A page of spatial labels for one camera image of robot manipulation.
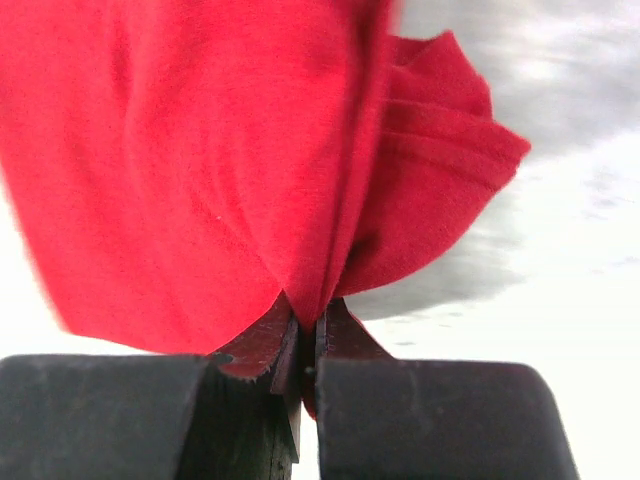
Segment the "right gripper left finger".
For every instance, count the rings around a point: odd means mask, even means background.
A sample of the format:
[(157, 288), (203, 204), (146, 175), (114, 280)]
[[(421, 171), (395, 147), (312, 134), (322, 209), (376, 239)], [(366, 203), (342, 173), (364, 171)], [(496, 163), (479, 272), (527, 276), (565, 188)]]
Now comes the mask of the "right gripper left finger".
[(5, 479), (287, 479), (298, 325), (285, 297), (210, 355), (1, 363)]

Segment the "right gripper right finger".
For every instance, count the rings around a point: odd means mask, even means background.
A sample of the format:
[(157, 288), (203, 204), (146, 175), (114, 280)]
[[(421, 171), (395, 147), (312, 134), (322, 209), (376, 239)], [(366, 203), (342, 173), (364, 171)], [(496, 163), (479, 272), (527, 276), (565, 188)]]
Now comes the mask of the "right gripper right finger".
[(337, 299), (316, 327), (325, 479), (574, 479), (554, 396), (517, 363), (392, 357)]

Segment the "dark red t shirt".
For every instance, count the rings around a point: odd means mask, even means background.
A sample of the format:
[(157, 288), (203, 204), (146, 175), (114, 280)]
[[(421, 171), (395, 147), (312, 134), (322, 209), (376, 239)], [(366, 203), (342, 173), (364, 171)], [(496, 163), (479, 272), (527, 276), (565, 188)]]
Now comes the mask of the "dark red t shirt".
[(5, 1), (1, 165), (71, 332), (209, 353), (446, 252), (529, 143), (390, 1)]

